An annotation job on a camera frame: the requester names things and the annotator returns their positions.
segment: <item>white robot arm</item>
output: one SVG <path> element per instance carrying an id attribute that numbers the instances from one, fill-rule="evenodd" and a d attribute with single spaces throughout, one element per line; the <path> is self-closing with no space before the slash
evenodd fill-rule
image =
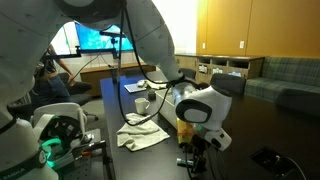
<path id="1" fill-rule="evenodd" d="M 151 0 L 0 1 L 0 142 L 5 144 L 0 146 L 0 176 L 39 154 L 30 123 L 12 120 L 6 107 L 31 90 L 34 68 L 59 28 L 76 20 L 91 28 L 105 29 L 120 23 L 123 7 L 131 18 L 139 56 L 147 64 L 159 67 L 169 81 L 181 79 L 183 74 L 174 60 L 171 35 Z M 130 34 L 129 30 L 125 20 L 123 32 Z M 225 149 L 231 138 L 224 136 L 221 124 L 229 111 L 231 97 L 212 87 L 198 91 L 183 82 L 176 84 L 173 91 L 178 117 L 201 124 L 206 129 L 201 131 L 202 137 L 213 144 L 218 141 L 220 149 Z M 0 177 L 10 178 L 55 180 L 58 176 L 45 165 L 31 170 L 21 166 Z"/>

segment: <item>yellow object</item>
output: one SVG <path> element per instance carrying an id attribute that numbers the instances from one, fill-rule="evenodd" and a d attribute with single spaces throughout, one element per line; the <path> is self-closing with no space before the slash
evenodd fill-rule
<path id="1" fill-rule="evenodd" d="M 177 118 L 177 129 L 179 145 L 189 144 L 194 135 L 192 125 Z"/>

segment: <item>electrical outlet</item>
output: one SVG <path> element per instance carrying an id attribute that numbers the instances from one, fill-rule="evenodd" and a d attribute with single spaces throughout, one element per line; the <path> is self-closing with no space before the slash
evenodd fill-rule
<path id="1" fill-rule="evenodd" d="M 295 168 L 289 160 L 276 151 L 264 147 L 251 156 L 251 159 L 261 167 L 269 171 L 275 178 L 282 179 L 286 177 Z"/>
<path id="2" fill-rule="evenodd" d="M 244 48 L 244 41 L 240 41 L 240 49 Z"/>

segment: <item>wall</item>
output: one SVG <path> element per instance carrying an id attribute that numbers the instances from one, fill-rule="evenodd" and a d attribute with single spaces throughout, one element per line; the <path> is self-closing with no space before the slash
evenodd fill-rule
<path id="1" fill-rule="evenodd" d="M 195 53 L 196 52 L 196 29 L 197 29 L 197 0 L 153 0 L 168 28 L 171 32 L 175 53 Z M 65 33 L 68 38 L 70 47 L 79 45 L 77 33 L 74 25 L 66 25 Z M 64 46 L 65 43 L 62 37 L 58 40 L 57 47 Z M 90 60 L 96 58 L 92 63 L 86 67 L 106 66 L 107 64 L 117 64 L 118 61 L 112 58 L 109 53 L 102 54 L 83 54 L 81 58 L 65 59 L 70 69 L 76 74 L 80 69 Z M 122 62 L 135 62 L 135 56 L 132 52 L 125 52 L 122 54 Z"/>
<path id="2" fill-rule="evenodd" d="M 318 0 L 200 0 L 197 52 L 319 58 L 319 6 Z"/>

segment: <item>table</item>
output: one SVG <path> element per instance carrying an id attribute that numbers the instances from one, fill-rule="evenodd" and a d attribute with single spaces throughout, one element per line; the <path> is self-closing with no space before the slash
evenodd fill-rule
<path id="1" fill-rule="evenodd" d="M 145 63 L 141 64 L 145 71 L 155 71 L 155 66 L 150 66 Z M 124 75 L 126 70 L 135 69 L 139 67 L 137 63 L 126 63 L 121 65 L 121 73 Z M 101 96 L 101 87 L 100 87 L 100 79 L 109 78 L 116 76 L 118 71 L 118 66 L 115 65 L 113 67 L 101 66 L 101 67 L 92 67 L 81 70 L 80 76 L 83 82 L 90 83 L 92 85 L 92 89 L 88 91 L 88 93 L 92 97 L 100 97 Z"/>
<path id="2" fill-rule="evenodd" d="M 147 97 L 147 91 L 129 94 L 123 88 L 124 84 L 135 83 L 140 79 L 121 77 L 125 113 L 135 112 L 134 99 Z M 189 179 L 186 169 L 176 165 L 176 158 L 184 158 L 178 147 L 176 130 L 161 116 L 156 116 L 153 121 L 171 136 L 169 139 L 138 152 L 117 147 L 116 132 L 124 125 L 116 97 L 117 88 L 111 78 L 101 80 L 101 87 L 116 179 Z M 151 102 L 150 107 L 148 113 L 155 112 L 156 102 Z M 315 117 L 280 109 L 274 104 L 251 97 L 234 97 L 223 128 L 233 139 L 230 147 L 222 152 L 230 180 L 272 179 L 271 173 L 250 158 L 264 146 L 294 159 L 313 179 L 320 178 L 320 122 Z M 212 154 L 213 147 L 207 151 Z M 211 156 L 211 161 L 215 163 L 215 157 Z M 199 177 L 212 179 L 210 171 Z M 299 175 L 294 176 L 294 179 L 299 179 Z"/>

